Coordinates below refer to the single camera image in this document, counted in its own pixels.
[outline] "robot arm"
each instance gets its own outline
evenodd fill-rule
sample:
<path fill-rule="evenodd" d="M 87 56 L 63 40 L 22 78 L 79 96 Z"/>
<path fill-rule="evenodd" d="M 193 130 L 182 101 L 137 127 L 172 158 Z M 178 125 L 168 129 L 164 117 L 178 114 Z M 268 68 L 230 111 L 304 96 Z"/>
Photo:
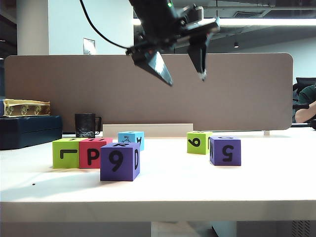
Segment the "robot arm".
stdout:
<path fill-rule="evenodd" d="M 201 7 L 193 5 L 177 12 L 171 0 L 129 0 L 143 26 L 139 43 L 129 48 L 134 64 L 172 86 L 172 77 L 160 52 L 188 42 L 188 54 L 199 77 L 205 80 L 205 58 L 212 33 L 218 32 L 219 18 L 203 19 Z"/>

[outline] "foam cube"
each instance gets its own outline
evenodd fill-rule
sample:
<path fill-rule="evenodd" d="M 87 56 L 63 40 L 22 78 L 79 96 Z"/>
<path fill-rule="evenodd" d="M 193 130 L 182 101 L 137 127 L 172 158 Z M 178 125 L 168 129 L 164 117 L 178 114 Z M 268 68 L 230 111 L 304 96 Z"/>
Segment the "foam cube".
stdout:
<path fill-rule="evenodd" d="M 87 138 L 79 142 L 79 168 L 100 168 L 100 148 L 113 141 L 112 138 Z"/>
<path fill-rule="evenodd" d="M 79 168 L 79 142 L 85 138 L 53 141 L 53 168 Z"/>
<path fill-rule="evenodd" d="M 101 147 L 101 181 L 133 181 L 139 171 L 139 143 L 110 143 Z"/>
<path fill-rule="evenodd" d="M 139 143 L 140 150 L 144 150 L 144 139 L 145 133 L 140 131 L 127 131 L 118 133 L 118 142 L 119 143 L 130 143 L 135 142 Z"/>
<path fill-rule="evenodd" d="M 214 165 L 241 165 L 241 141 L 233 136 L 211 136 L 210 161 Z"/>
<path fill-rule="evenodd" d="M 212 132 L 192 131 L 187 133 L 187 152 L 206 155 L 209 153 Z"/>

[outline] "lime green cube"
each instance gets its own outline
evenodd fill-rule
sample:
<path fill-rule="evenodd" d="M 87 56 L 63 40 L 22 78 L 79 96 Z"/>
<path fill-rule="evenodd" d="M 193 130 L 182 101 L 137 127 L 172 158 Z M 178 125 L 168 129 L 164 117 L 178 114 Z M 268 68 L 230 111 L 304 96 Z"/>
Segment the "lime green cube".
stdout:
<path fill-rule="evenodd" d="M 212 132 L 192 131 L 187 133 L 187 152 L 206 155 L 209 153 Z"/>
<path fill-rule="evenodd" d="M 86 138 L 62 138 L 53 141 L 53 168 L 79 168 L 79 142 Z"/>

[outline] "mug handle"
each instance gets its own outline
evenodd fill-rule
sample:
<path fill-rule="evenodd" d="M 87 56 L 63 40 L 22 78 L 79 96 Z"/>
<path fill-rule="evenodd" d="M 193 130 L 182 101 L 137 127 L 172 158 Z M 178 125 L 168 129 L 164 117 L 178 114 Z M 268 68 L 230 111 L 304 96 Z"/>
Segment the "mug handle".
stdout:
<path fill-rule="evenodd" d="M 97 132 L 95 133 L 95 135 L 99 135 L 100 132 L 101 132 L 102 118 L 101 118 L 101 117 L 95 117 L 95 119 L 99 119 L 99 121 L 98 121 L 98 130 L 97 130 Z"/>

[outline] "floor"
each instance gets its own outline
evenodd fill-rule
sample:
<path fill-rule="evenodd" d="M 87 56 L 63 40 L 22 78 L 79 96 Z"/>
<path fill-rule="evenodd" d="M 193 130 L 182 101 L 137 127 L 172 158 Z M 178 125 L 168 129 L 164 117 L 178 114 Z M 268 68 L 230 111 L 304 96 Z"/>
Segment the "floor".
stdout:
<path fill-rule="evenodd" d="M 152 237 L 218 237 L 209 222 L 152 222 Z"/>

